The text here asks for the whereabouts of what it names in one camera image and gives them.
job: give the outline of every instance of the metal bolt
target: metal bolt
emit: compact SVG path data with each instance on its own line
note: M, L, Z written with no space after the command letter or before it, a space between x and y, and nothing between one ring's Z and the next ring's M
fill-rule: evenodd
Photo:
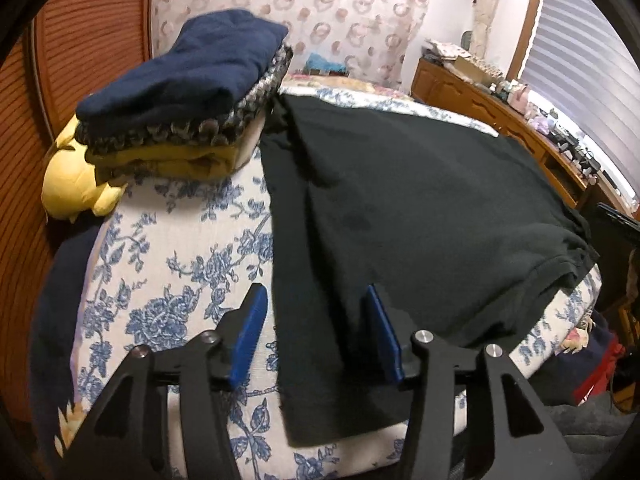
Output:
M433 341L433 334L428 330L418 330L418 332L415 333L415 338L420 343L430 343Z
M200 334L200 339L202 339L207 344L213 344L220 339L220 336L216 333L215 330L205 330L202 334Z
M131 349L131 355L136 359L145 358L149 355L149 352L151 352L151 349L147 345L138 345Z
M484 350L491 356L491 357L500 357L502 355L502 348L500 348L498 345L491 343L489 345L487 345Z

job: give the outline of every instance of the wooden dresser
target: wooden dresser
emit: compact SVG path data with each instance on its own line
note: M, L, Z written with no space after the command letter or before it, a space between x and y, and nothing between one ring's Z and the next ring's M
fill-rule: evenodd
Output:
M462 81L448 70L421 59L411 88L412 97L425 104L482 121L499 133L519 140L542 167L564 200L580 209L593 186L545 136L508 105Z

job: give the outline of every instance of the window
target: window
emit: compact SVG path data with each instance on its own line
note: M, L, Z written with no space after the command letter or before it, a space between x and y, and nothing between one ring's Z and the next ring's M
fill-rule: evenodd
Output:
M542 0L522 80L601 150L625 194L640 192L640 71L591 0Z

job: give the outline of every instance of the floral bed sheet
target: floral bed sheet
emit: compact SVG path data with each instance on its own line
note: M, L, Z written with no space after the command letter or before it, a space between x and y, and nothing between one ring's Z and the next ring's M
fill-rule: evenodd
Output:
M372 107L462 122L496 136L485 124L384 95L335 88L283 87L346 107ZM278 350L271 277L270 197L260 150L242 170L219 184L146 178L131 182L105 222L78 313L71 367L75 409L60 416L65 445L111 374L132 346L154 350L184 344L214 328L237 308L251 282L268 290L269 310L250 367L232 397L228 432L244 480L340 478L399 459L406 424L324 446L294 448L287 442L276 384ZM510 357L529 377L590 313L600 290L597 267L571 291L559 291L540 321ZM186 474L180 439L179 394L169 393L170 456L175 478ZM455 431L466 422L466 393L455 402ZM320 414L310 414L313 418ZM56 442L63 454L63 444Z

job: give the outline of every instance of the stuffed animal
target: stuffed animal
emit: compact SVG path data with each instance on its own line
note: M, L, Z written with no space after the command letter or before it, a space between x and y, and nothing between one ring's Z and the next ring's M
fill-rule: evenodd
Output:
M76 221L90 209L96 216L108 215L120 201L126 185L96 186L94 166L84 160L86 146L74 139L78 119L74 115L59 134L42 184L42 205L55 219Z

